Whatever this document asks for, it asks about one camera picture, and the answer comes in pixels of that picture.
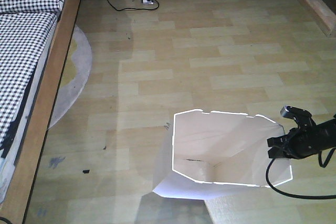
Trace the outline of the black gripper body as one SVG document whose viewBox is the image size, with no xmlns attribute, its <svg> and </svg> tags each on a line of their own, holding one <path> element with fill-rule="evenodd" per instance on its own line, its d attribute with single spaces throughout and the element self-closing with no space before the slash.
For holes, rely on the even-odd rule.
<svg viewBox="0 0 336 224">
<path fill-rule="evenodd" d="M 292 128 L 285 136 L 285 157 L 303 159 L 318 154 L 321 149 L 321 131 L 310 129 L 298 132 L 298 128 Z"/>
</svg>

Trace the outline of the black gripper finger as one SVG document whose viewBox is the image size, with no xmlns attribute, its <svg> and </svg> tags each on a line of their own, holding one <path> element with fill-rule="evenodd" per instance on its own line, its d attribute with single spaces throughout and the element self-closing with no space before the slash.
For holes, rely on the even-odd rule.
<svg viewBox="0 0 336 224">
<path fill-rule="evenodd" d="M 288 145 L 287 135 L 270 137 L 267 139 L 269 147 L 285 147 Z"/>
<path fill-rule="evenodd" d="M 268 157 L 270 159 L 277 159 L 277 158 L 288 158 L 288 155 L 281 149 L 278 148 L 271 148 L 268 151 Z"/>
</svg>

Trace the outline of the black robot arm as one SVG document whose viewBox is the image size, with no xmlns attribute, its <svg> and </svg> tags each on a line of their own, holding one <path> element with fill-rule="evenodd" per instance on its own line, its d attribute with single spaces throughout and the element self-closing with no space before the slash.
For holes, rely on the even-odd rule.
<svg viewBox="0 0 336 224">
<path fill-rule="evenodd" d="M 335 119 L 316 124 L 310 116 L 295 115 L 297 127 L 267 140 L 269 158 L 303 159 L 335 147 Z"/>
</svg>

